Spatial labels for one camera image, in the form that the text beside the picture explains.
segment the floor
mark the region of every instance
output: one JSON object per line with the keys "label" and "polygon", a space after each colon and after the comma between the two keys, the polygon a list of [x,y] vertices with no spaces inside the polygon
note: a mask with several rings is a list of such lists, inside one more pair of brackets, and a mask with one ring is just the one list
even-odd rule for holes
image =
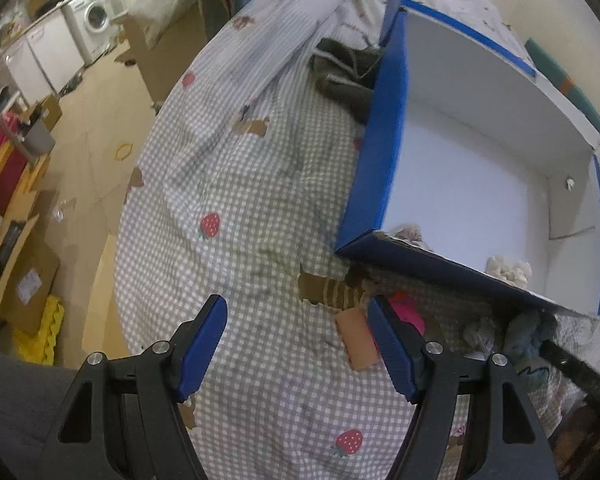
{"label": "floor", "polygon": [[[40,229],[60,257],[52,293],[65,307],[56,358],[65,367],[78,368],[84,360],[91,284],[107,235],[117,233],[129,177],[155,120],[138,68],[114,62],[126,49],[122,44],[88,67],[81,85],[61,98],[62,117],[52,131],[56,146],[41,185]],[[123,143],[132,144],[131,154],[116,160]],[[65,200],[58,222],[52,210]]]}

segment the metal screw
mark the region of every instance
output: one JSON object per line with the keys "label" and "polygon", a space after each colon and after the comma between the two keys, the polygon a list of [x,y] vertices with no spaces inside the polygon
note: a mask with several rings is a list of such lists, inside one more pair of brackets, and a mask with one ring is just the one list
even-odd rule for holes
{"label": "metal screw", "polygon": [[442,354],[443,350],[442,345],[440,343],[436,343],[435,341],[429,341],[426,344],[425,349],[427,350],[427,352],[433,355]]}
{"label": "metal screw", "polygon": [[168,341],[158,341],[151,346],[151,350],[154,351],[154,354],[164,354],[169,349]]}
{"label": "metal screw", "polygon": [[102,362],[103,357],[104,355],[102,355],[101,352],[94,352],[93,354],[90,354],[89,357],[87,357],[87,362],[90,365],[97,365]]}
{"label": "metal screw", "polygon": [[496,366],[504,366],[505,364],[507,364],[507,358],[504,357],[504,355],[502,355],[502,354],[492,355],[491,360],[493,361],[493,364],[495,364]]}

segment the gingham bedsheet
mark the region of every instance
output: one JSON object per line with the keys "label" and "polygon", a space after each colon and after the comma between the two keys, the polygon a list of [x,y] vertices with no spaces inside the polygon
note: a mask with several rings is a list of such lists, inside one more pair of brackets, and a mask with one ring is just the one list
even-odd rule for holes
{"label": "gingham bedsheet", "polygon": [[[308,60],[326,36],[377,42],[383,14],[384,0],[253,0],[176,84],[139,159],[116,255],[130,350],[170,338],[212,293],[229,306],[191,433],[211,479],[384,479],[413,415],[382,363],[350,369],[334,311],[301,301],[297,285],[301,268],[346,273],[333,244],[363,135],[315,91]],[[251,133],[236,133],[238,118]],[[468,351],[462,328],[492,313],[415,280],[375,278],[435,316],[453,350]],[[559,341],[600,369],[600,322],[561,319]],[[558,373],[534,394],[547,431],[577,395]],[[452,435],[467,407],[459,399]],[[338,456],[352,430],[362,445]],[[453,473],[449,455],[441,476]]]}

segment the strawberry print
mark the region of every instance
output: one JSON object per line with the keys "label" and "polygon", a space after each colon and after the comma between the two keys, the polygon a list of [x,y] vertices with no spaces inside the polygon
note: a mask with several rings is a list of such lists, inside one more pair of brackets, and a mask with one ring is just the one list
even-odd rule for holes
{"label": "strawberry print", "polygon": [[336,445],[331,447],[337,456],[349,456],[356,454],[362,447],[362,432],[360,430],[349,430],[338,436]]}
{"label": "strawberry print", "polygon": [[186,88],[196,80],[196,75],[193,72],[187,72],[182,78],[182,86]]}
{"label": "strawberry print", "polygon": [[211,213],[200,221],[200,234],[204,239],[213,238],[220,230],[220,215]]}

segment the cardboard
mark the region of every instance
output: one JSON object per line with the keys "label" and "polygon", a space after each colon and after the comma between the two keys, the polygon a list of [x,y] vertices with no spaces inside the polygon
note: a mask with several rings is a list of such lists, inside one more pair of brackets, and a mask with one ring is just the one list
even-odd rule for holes
{"label": "cardboard", "polygon": [[31,18],[32,22],[36,20],[36,11],[42,7],[45,2],[46,0],[29,0],[27,2],[27,14]]}
{"label": "cardboard", "polygon": [[333,318],[353,371],[359,372],[378,362],[378,349],[366,323],[365,309],[355,306]]}
{"label": "cardboard", "polygon": [[42,120],[46,129],[51,131],[60,120],[60,117],[62,117],[62,109],[60,108],[58,98],[55,95],[48,95],[39,103],[32,104],[20,114],[20,121],[29,121],[31,114],[37,106],[40,106],[40,120]]}
{"label": "cardboard", "polygon": [[[533,67],[418,2],[388,0],[381,43],[336,252],[497,301],[600,316],[593,126]],[[396,236],[407,224],[424,245]],[[530,264],[528,290],[486,274],[498,255]]]}
{"label": "cardboard", "polygon": [[[26,222],[0,277],[0,316],[30,335],[40,328],[46,297],[60,263],[33,231],[38,218],[36,215]],[[0,236],[0,245],[5,233]]]}
{"label": "cardboard", "polygon": [[20,189],[20,185],[22,184],[23,191],[30,191],[32,189],[37,189],[40,185],[40,182],[46,175],[46,170],[49,169],[49,164],[51,163],[51,154],[47,153],[46,155],[42,155],[38,158],[35,167],[33,170],[28,171],[26,174],[26,180],[23,180],[18,183],[18,188]]}
{"label": "cardboard", "polygon": [[135,60],[154,103],[162,103],[198,52],[206,45],[205,26],[198,6],[191,9],[147,49],[142,28],[133,17],[122,14],[112,20],[124,27],[130,49],[116,61]]}

